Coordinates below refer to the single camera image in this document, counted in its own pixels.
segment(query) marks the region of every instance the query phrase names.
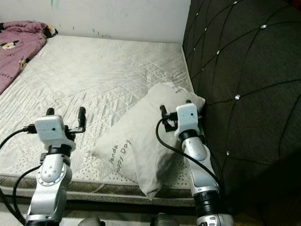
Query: quilted mattress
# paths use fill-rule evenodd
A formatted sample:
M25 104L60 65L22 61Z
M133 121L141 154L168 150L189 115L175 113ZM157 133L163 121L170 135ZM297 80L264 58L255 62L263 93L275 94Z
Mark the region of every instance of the quilted mattress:
M78 134L71 154L68 198L191 206L182 157L177 157L164 187L149 201L139 186L112 171L87 150L158 82L172 81L192 91L182 47L174 43L55 36L0 95L0 140L45 115L49 107L65 125L77 126L86 108L87 131ZM0 151L0 184L12 194L17 178L39 164L45 152L38 135L18 134ZM20 183L19 196L31 196L35 173Z

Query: bed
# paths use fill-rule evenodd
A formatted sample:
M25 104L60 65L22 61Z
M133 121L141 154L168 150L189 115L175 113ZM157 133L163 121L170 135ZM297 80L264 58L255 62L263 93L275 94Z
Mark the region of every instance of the bed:
M136 183L86 153L149 88L167 81L193 91L179 44L57 35L1 94L1 140L45 115L49 107L62 115L65 125L74 128L83 106L87 131L77 135L77 149L71 154L73 177L68 199L193 206L181 157L176 158L164 187L149 201ZM21 134L3 150L5 159L12 161L0 164L0 185L5 194L12 194L17 178L38 165L45 149L38 135ZM32 196L35 184L35 173L29 174L17 195Z

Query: mattress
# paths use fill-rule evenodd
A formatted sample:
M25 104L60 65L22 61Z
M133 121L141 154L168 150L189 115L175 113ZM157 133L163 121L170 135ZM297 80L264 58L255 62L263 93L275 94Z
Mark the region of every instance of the mattress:
M34 123L49 107L63 117L65 125L74 128L79 107L83 106L87 131L75 139L68 199L192 206L182 157L176 158L163 188L149 201L136 183L87 153L149 88L170 81L193 91L179 44L57 35L48 39L0 95L0 140ZM37 134L18 134L3 147L0 185L4 193L12 194L17 178L37 166L43 152ZM35 184L35 173L31 173L22 180L17 194L31 196Z

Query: tufted headboard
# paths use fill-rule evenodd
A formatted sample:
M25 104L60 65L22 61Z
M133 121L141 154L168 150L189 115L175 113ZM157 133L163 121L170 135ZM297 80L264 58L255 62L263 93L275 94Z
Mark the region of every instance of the tufted headboard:
M300 153L299 11L282 0L192 0L183 49L228 194Z

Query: pink blanket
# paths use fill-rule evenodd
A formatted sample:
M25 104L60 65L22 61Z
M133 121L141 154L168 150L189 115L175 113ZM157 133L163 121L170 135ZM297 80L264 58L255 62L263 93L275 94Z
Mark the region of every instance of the pink blanket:
M46 24L16 21L0 24L0 94L46 43Z

